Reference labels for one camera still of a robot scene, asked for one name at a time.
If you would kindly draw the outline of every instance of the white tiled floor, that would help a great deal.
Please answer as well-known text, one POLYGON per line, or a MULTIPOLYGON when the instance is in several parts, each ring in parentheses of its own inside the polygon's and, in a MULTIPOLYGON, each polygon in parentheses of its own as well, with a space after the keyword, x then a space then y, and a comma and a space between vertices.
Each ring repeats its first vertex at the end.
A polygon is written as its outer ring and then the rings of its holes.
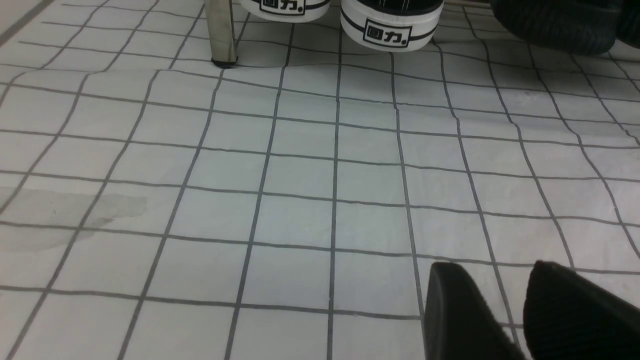
POLYGON ((538 259, 640 305, 638 51, 447 6, 390 55, 338 14, 234 5, 228 70, 201 0, 56 0, 0 48, 0 356, 421 359, 436 260, 525 351, 538 259))

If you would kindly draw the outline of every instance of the black stripe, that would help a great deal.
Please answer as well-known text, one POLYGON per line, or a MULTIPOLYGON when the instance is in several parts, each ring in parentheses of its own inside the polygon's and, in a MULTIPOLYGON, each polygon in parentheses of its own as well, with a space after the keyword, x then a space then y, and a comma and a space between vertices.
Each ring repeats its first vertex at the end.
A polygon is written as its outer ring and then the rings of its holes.
MULTIPOLYGON (((257 3, 257 4, 260 3, 260 0, 251 0, 251 1, 253 1, 254 3, 257 3)), ((330 2, 331 2, 331 0, 324 0, 322 3, 305 6, 305 11, 306 10, 315 10, 315 9, 321 8, 321 7, 323 7, 324 5, 327 5, 330 2)))
POLYGON ((347 22, 349 23, 349 25, 353 26, 354 28, 356 28, 356 30, 358 30, 359 32, 363 33, 364 32, 364 27, 356 24, 353 20, 351 20, 347 14, 344 13, 344 9, 340 8, 340 12, 342 13, 342 16, 344 17, 344 20, 347 20, 347 22))
MULTIPOLYGON (((356 29, 357 29, 359 32, 361 32, 361 33, 363 33, 363 32, 364 32, 364 27, 362 27, 362 26, 360 26, 360 25, 356 24, 353 20, 351 20, 351 19, 347 16, 347 14, 345 14, 345 13, 344 13, 344 10, 343 10, 342 8, 340 9, 340 12, 342 13, 342 16, 344 17, 344 20, 347 20, 347 22, 349 23, 349 25, 353 26, 354 28, 356 28, 356 29)), ((436 25, 436 26, 435 26, 433 29, 431 29, 431 31, 429 31, 428 33, 425 33, 425 34, 422 34, 422 35, 418 35, 418 36, 416 36, 416 37, 410 37, 410 38, 409 38, 409 41, 412 41, 412 40, 421 40, 421 39, 423 39, 423 38, 426 38, 426 37, 428 37, 428 36, 432 35, 432 34, 436 31, 436 28, 437 28, 437 27, 438 27, 438 26, 436 25)))
POLYGON ((426 38, 426 37, 430 36, 431 34, 433 34, 433 33, 434 33, 434 31, 436 31, 436 28, 437 28, 437 27, 438 27, 438 25, 436 24, 436 26, 435 26, 433 29, 431 29, 431 31, 429 31, 429 32, 428 32, 428 33, 426 33, 426 34, 418 35, 418 36, 416 36, 416 37, 409 37, 409 41, 412 41, 412 40, 420 40, 420 39, 426 38))

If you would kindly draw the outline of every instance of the wet stain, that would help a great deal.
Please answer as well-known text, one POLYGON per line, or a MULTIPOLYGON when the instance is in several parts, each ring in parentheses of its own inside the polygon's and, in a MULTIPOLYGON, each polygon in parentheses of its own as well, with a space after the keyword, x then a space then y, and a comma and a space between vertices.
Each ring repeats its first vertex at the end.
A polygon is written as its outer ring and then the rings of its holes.
MULTIPOLYGON (((13 192, 13 188, 7 189, 0 187, 0 194, 13 192)), ((94 198, 92 194, 22 189, 2 218, 18 223, 76 226, 94 198)), ((84 226, 100 228, 117 218, 138 217, 146 209, 146 197, 103 194, 84 226)), ((93 234, 93 231, 80 232, 76 241, 90 238, 93 234)), ((6 226, 0 231, 0 252, 40 252, 67 246, 72 235, 73 230, 6 226)))

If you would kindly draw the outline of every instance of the black logo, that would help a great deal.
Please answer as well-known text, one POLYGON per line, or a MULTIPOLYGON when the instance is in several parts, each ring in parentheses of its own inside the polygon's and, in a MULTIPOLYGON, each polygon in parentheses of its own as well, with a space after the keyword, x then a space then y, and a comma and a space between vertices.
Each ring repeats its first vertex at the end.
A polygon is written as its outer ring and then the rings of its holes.
POLYGON ((305 14, 305 0, 261 0, 260 10, 274 15, 301 16, 305 14))
POLYGON ((367 19, 363 40, 384 47, 407 47, 413 26, 383 25, 367 19))

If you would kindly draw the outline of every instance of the black rubber foot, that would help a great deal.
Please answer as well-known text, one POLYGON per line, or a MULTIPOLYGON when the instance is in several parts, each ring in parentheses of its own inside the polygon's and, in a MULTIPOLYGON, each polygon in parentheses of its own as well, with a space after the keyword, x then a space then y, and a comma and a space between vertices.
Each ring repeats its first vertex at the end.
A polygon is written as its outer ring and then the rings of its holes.
POLYGON ((496 19, 532 45, 578 55, 606 53, 616 42, 620 0, 491 0, 496 19))
POLYGON ((640 3, 626 0, 618 20, 618 39, 640 49, 640 3))
POLYGON ((495 321, 473 279, 454 263, 433 263, 424 335, 429 360, 524 360, 495 321))
POLYGON ((640 311, 555 263, 531 272, 524 334, 534 359, 640 359, 640 311))
POLYGON ((213 58, 211 58, 211 62, 213 63, 213 65, 221 68, 221 69, 229 69, 232 68, 234 66, 236 66, 236 63, 238 62, 238 59, 236 59, 235 61, 232 62, 227 62, 227 61, 216 61, 213 60, 213 58))

